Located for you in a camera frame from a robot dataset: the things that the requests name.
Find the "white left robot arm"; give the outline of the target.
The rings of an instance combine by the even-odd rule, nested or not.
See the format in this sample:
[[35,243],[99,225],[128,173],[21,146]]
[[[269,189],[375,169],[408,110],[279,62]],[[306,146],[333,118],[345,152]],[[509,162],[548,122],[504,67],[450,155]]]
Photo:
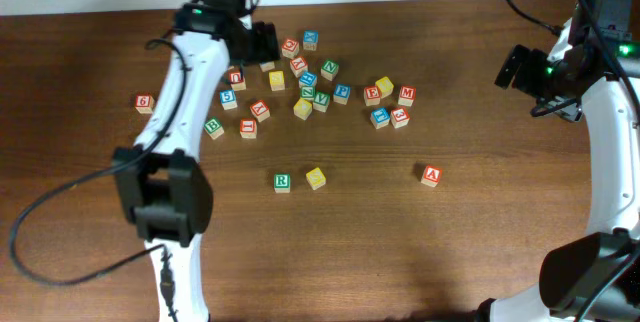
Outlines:
[[171,50],[151,119],[133,147],[113,155],[125,217],[150,251],[162,321],[210,318],[201,280],[200,245],[213,191],[199,165],[205,119],[226,71],[280,57],[275,27],[251,19],[257,0],[191,0],[165,38]]

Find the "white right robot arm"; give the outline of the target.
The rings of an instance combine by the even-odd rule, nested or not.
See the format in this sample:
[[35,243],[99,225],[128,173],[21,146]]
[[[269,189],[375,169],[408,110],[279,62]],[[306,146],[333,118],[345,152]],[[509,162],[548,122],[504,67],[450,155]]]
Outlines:
[[495,83],[536,100],[539,114],[587,123],[591,207],[584,237],[550,251],[538,282],[488,299],[475,321],[636,321],[639,318],[639,46],[632,0],[585,0],[553,49],[515,46]]

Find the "yellow S wooden block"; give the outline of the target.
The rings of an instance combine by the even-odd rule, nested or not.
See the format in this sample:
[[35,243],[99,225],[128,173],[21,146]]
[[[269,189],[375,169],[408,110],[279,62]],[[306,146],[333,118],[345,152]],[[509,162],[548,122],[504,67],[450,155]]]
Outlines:
[[326,177],[319,167],[312,169],[306,173],[306,180],[313,190],[317,190],[324,186],[327,182]]

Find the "green R wooden block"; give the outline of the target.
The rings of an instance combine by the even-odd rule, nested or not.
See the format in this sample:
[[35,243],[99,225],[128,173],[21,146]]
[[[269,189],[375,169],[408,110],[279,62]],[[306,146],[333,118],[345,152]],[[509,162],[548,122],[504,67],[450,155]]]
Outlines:
[[274,175],[274,191],[276,193],[289,193],[291,190],[291,176],[278,173]]

